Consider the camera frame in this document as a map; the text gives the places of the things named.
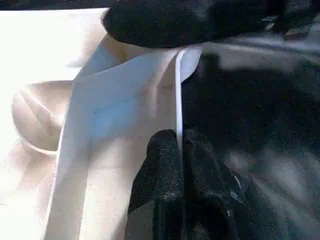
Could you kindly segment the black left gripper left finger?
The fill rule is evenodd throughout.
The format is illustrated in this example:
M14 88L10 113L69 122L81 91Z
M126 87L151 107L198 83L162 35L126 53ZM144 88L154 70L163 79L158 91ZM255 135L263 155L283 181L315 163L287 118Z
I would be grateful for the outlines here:
M129 240L181 240L185 228L184 173L176 133L156 132L132 183Z

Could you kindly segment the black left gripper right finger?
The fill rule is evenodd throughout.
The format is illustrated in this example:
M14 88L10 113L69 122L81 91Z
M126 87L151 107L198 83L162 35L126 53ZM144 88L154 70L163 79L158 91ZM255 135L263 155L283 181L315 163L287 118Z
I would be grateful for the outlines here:
M196 128L183 136L186 229L189 240L251 240L253 216L236 176Z

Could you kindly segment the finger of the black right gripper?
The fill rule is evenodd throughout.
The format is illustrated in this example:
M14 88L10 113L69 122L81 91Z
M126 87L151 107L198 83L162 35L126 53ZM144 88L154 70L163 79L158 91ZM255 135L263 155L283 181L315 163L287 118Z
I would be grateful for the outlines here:
M266 27L268 0L116 0L102 23L116 41L177 48Z

